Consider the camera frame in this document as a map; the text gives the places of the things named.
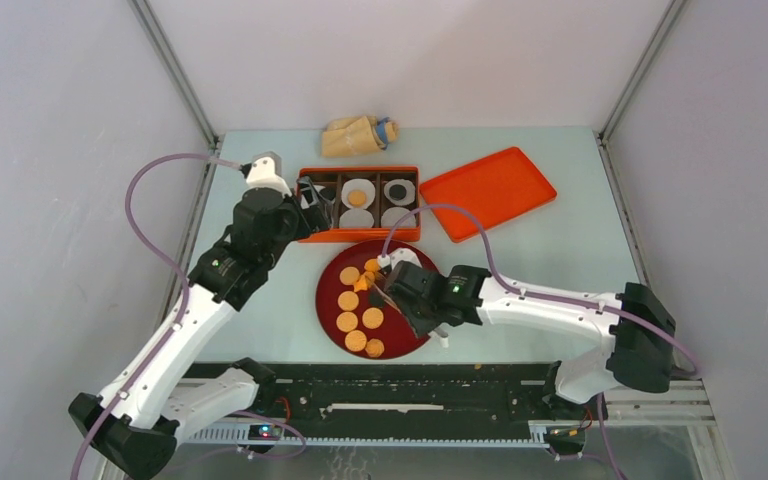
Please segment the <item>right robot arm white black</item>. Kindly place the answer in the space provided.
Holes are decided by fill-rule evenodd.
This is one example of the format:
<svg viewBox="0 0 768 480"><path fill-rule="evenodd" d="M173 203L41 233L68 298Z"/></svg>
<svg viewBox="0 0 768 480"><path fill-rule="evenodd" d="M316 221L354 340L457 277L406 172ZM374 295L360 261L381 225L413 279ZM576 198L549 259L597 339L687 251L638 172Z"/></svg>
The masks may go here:
<svg viewBox="0 0 768 480"><path fill-rule="evenodd" d="M566 418L617 387L652 394L670 388L675 322L644 285L605 294L545 290L480 267L457 265L444 276L398 261L387 268L382 290L416 336L443 324L515 325L591 342L551 368L541 402L553 417Z"/></svg>

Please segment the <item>orange cookie box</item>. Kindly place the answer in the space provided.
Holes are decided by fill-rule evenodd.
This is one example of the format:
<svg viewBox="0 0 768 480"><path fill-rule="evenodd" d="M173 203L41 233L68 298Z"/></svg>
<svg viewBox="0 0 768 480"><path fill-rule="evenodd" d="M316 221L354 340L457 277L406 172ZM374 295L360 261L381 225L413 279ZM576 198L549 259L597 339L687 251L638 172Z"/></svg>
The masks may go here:
<svg viewBox="0 0 768 480"><path fill-rule="evenodd" d="M357 243L392 234L415 242L421 220L420 172L416 166L306 167L299 171L331 201L331 226L309 243Z"/></svg>

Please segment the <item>dark red round plate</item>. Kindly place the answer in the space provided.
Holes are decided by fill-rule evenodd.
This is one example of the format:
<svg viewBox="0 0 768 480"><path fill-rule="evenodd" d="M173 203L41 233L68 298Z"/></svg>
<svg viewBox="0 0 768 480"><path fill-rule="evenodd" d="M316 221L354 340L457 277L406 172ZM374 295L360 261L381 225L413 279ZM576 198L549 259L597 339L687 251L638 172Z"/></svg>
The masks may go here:
<svg viewBox="0 0 768 480"><path fill-rule="evenodd" d="M405 317L383 300L373 282L383 272L373 264L384 241L354 244L327 263L315 290L315 311L325 335L342 351L364 360L393 360L424 347Z"/></svg>

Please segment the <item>metal tongs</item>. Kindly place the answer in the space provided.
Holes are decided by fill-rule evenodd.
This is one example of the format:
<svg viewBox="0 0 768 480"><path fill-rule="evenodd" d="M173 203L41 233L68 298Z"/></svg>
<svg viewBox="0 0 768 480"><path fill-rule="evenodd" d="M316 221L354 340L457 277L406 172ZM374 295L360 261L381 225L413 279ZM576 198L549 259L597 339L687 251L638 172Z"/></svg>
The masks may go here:
<svg viewBox="0 0 768 480"><path fill-rule="evenodd" d="M438 300L444 278L432 270L400 263L395 270L375 274L373 289L387 305L399 312L417 339L434 337L449 347L448 333L441 329Z"/></svg>

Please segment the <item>orange box lid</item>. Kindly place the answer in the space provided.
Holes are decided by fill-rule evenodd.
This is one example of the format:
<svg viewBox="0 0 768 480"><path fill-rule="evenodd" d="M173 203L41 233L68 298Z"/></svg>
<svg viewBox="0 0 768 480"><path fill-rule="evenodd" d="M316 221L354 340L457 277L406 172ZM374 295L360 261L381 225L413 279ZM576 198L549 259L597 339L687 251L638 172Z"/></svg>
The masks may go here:
<svg viewBox="0 0 768 480"><path fill-rule="evenodd" d="M523 150L509 147L419 184L427 204L451 204L486 230L542 207L557 191Z"/></svg>

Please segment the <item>black sandwich cookie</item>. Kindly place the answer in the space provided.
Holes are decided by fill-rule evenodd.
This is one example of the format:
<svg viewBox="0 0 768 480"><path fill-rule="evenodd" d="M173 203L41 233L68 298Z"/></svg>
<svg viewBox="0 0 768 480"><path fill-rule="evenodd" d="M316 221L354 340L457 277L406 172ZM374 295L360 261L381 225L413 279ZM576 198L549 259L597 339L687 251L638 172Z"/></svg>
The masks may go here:
<svg viewBox="0 0 768 480"><path fill-rule="evenodd" d="M401 202L407 196L407 189L402 184L389 185L388 195L392 202Z"/></svg>
<svg viewBox="0 0 768 480"><path fill-rule="evenodd" d="M318 194L328 202L333 202L336 198L336 190L333 187L321 186Z"/></svg>

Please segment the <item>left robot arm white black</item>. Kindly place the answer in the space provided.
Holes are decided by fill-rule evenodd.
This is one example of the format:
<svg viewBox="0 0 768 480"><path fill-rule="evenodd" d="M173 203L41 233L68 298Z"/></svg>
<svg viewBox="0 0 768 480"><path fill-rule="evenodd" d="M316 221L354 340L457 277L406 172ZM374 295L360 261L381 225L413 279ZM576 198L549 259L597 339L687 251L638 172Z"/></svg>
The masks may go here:
<svg viewBox="0 0 768 480"><path fill-rule="evenodd" d="M69 414L91 446L131 479L152 479L193 433L236 411L264 416L275 375L245 358L179 396L173 391L208 341L268 280L286 247L332 225L333 203L246 190L223 235L198 259L181 297L123 374L98 395L80 393Z"/></svg>

